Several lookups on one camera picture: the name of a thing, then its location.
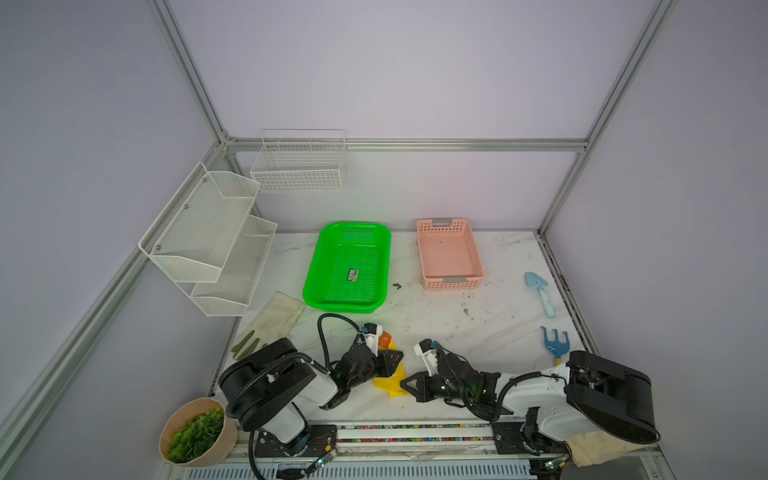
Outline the yellow paper napkin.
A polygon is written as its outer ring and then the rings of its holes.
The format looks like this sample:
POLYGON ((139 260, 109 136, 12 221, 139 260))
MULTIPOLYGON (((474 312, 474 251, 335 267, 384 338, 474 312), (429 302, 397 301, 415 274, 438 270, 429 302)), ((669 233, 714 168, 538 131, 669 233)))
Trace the yellow paper napkin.
POLYGON ((403 357, 403 352, 397 348, 393 340, 389 349, 379 347, 378 358, 383 361, 383 372, 389 373, 389 376, 376 377, 373 379, 373 384, 392 398, 407 394, 400 388, 400 381, 406 378, 405 368, 402 365, 403 357))

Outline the orange plastic spoon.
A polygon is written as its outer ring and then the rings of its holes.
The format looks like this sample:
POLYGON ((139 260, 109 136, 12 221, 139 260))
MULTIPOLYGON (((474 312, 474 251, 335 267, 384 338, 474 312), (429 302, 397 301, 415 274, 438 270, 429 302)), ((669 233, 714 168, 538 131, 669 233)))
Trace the orange plastic spoon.
POLYGON ((378 345, 381 349, 389 349, 392 343, 392 337, 389 333, 384 332, 378 340, 378 345))

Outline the green plastic basket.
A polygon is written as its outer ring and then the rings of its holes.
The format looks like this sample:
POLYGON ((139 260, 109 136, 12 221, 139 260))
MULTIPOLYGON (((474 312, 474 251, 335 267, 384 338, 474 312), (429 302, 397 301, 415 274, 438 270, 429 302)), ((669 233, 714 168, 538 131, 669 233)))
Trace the green plastic basket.
POLYGON ((387 297, 392 233, 374 223, 337 222, 320 232, 302 291, 332 313, 370 314, 387 297))

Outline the pink plastic basket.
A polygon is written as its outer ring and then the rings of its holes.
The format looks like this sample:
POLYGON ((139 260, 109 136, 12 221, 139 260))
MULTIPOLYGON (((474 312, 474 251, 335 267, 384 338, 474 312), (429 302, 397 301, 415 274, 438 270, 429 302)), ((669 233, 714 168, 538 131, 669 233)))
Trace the pink plastic basket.
POLYGON ((416 223, 425 290, 470 290, 484 269, 470 222, 465 218, 425 218, 416 223))

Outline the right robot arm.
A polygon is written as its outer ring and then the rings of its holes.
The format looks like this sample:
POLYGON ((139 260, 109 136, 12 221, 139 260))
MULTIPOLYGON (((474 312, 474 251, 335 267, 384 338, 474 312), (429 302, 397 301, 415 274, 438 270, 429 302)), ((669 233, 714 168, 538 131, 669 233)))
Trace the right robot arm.
POLYGON ((638 445, 661 438, 650 377, 587 351, 549 369, 503 374, 479 371, 437 342, 415 350, 426 368, 402 380, 403 390, 419 403, 441 400, 489 424, 520 418, 530 452, 593 432, 638 445))

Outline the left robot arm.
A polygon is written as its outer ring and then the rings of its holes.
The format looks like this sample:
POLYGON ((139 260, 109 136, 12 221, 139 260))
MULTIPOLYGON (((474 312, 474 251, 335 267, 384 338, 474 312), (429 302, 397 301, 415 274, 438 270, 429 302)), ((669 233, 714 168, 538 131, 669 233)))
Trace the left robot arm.
POLYGON ((362 326, 338 313, 323 313, 317 320, 323 360, 299 351, 286 337, 265 346, 228 367, 218 379, 227 405, 225 414, 249 434, 248 460, 255 478, 262 479, 256 461, 256 434, 275 440, 287 455, 303 453, 312 427, 295 404, 304 399, 323 410, 344 403, 351 391, 377 378, 390 378, 401 366, 404 353, 380 345, 383 327, 362 326), (327 319, 345 322, 354 330, 351 346, 339 360, 330 359, 323 328, 327 319))

